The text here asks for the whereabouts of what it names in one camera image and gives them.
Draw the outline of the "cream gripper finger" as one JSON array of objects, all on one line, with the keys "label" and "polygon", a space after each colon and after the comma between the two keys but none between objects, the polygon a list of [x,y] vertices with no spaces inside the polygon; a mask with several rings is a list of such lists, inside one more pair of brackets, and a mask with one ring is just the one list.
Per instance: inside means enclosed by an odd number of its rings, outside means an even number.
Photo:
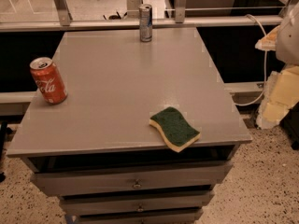
[{"label": "cream gripper finger", "polygon": [[255,44],[255,48],[262,51],[275,51],[277,48],[278,26],[272,29]]}]

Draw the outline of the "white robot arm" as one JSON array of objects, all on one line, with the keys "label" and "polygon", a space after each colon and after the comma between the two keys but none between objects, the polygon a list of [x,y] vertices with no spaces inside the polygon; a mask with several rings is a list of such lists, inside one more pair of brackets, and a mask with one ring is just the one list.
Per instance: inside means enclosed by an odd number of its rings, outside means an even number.
[{"label": "white robot arm", "polygon": [[299,3],[288,11],[279,26],[256,43],[255,48],[274,51],[278,60],[299,65]]}]

